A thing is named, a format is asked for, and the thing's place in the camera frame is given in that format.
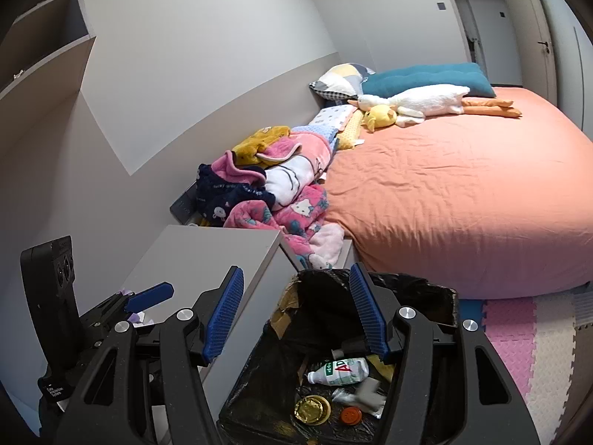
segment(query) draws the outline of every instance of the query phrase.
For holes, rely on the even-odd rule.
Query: black garbage bag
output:
[[[457,325],[455,291],[409,275],[370,275],[374,284],[392,290],[402,305],[414,307],[434,322]],[[322,425],[305,425],[294,416],[296,402],[307,395],[321,395],[331,403],[335,387],[311,385],[303,376],[331,361],[331,350],[343,341],[364,334],[349,291],[349,270],[301,271],[292,286],[298,303],[293,299],[294,307],[275,313],[281,319],[266,323],[220,412],[222,437],[236,445],[372,443],[381,422],[366,413],[355,426],[340,422],[343,406],[334,403],[330,418]],[[451,404],[460,397],[452,396],[454,387],[444,386],[459,380],[452,373],[453,359],[434,360],[438,363],[433,368],[427,444],[439,443],[460,425],[450,413]],[[372,366],[370,376],[380,380],[379,391],[387,395],[389,383]],[[346,390],[354,393],[355,388]]]

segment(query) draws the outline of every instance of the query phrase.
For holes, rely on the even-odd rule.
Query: orange plush leg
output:
[[[469,115],[493,115],[494,117],[521,117],[523,113],[512,107],[501,106],[465,106],[464,112]]]
[[[513,106],[513,100],[503,100],[500,98],[462,98],[463,106]]]

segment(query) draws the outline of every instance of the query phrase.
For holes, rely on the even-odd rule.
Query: metal bolt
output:
[[[474,320],[465,320],[463,322],[463,327],[468,331],[477,331],[478,324]]]
[[[185,310],[179,310],[177,312],[177,319],[180,321],[187,321],[187,320],[192,319],[192,317],[193,317],[192,310],[185,309]]]
[[[414,309],[410,308],[409,306],[404,306],[403,308],[400,308],[399,313],[402,318],[405,318],[407,320],[411,320],[412,318],[414,318],[414,316],[416,316],[416,312],[414,311]]]
[[[130,328],[130,323],[127,321],[120,321],[119,323],[117,323],[114,326],[116,333],[123,333],[123,332],[127,331],[128,328]]]

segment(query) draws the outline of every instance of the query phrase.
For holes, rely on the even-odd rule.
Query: white bottle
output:
[[[358,383],[369,376],[369,365],[364,358],[345,358],[331,361],[317,371],[307,374],[309,383],[340,386]]]

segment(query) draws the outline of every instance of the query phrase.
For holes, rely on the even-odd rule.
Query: plush duck head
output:
[[[367,126],[369,132],[375,132],[375,129],[389,127],[397,120],[397,113],[389,106],[382,103],[375,105],[366,114],[363,123]]]

